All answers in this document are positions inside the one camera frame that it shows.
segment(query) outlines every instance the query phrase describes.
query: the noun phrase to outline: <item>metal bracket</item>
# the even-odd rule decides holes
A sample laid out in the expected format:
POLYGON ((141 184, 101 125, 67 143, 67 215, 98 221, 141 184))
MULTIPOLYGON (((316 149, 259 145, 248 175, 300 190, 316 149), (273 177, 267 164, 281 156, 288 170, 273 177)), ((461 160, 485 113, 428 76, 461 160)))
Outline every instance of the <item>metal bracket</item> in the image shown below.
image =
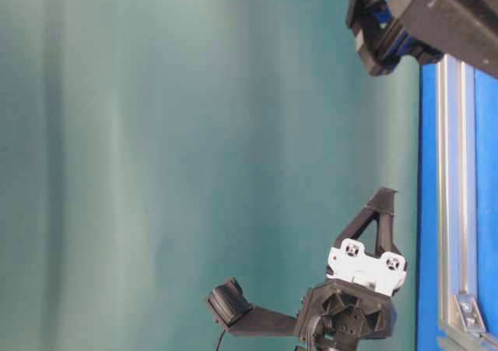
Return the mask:
POLYGON ((486 326, 482 319, 479 305, 471 294, 457 294, 453 296, 453 304, 456 306, 456 325, 466 333, 486 333, 486 326))

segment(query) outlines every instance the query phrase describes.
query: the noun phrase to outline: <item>cable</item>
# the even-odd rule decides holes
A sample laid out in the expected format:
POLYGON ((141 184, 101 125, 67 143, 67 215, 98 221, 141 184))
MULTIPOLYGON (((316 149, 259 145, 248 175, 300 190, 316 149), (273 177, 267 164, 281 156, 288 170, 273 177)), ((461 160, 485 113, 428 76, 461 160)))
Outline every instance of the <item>cable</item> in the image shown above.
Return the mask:
POLYGON ((219 350, 219 345, 221 345, 221 340, 223 339, 223 336, 225 335, 225 329, 222 330, 221 334, 218 337, 218 340, 216 341, 215 344, 215 351, 219 350))

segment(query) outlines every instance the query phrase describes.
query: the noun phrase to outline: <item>metal rail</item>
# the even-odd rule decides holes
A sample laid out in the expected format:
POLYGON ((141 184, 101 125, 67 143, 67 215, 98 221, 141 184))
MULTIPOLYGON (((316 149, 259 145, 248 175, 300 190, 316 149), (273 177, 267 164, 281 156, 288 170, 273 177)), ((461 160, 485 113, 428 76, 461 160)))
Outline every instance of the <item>metal rail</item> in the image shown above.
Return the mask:
POLYGON ((445 56, 437 69, 439 326, 450 350, 498 350, 477 301, 474 69, 445 56))

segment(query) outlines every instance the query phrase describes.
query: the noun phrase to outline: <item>black 3d-printed part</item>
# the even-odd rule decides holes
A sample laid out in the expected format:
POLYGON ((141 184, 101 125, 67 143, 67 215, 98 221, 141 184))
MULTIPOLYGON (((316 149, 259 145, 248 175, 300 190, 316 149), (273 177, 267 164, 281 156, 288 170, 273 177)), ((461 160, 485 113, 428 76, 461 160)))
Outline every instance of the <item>black 3d-printed part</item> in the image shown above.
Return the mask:
POLYGON ((498 77, 498 0, 349 0, 346 25, 371 75, 448 53, 498 77))
POLYGON ((228 279, 224 284, 215 287, 206 301, 226 326, 233 325, 252 309, 242 295, 242 289, 235 278, 228 279))

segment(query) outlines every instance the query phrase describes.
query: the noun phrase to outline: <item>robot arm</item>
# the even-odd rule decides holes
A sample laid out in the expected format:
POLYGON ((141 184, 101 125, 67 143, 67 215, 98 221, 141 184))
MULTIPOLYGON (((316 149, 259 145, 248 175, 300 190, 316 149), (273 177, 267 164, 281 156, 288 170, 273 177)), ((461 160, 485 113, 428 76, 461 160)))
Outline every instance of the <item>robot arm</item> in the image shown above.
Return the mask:
POLYGON ((205 298, 215 321, 235 336, 295 336, 296 351, 355 351, 361 339, 393 332, 391 297, 406 277, 406 261, 393 243, 394 195, 381 188, 342 231, 328 257, 326 279, 309 289, 297 318, 249 303, 232 278, 205 298), (357 240, 377 221, 376 251, 357 240))
POLYGON ((349 0, 346 25, 371 75, 448 53, 498 77, 498 0, 349 0))

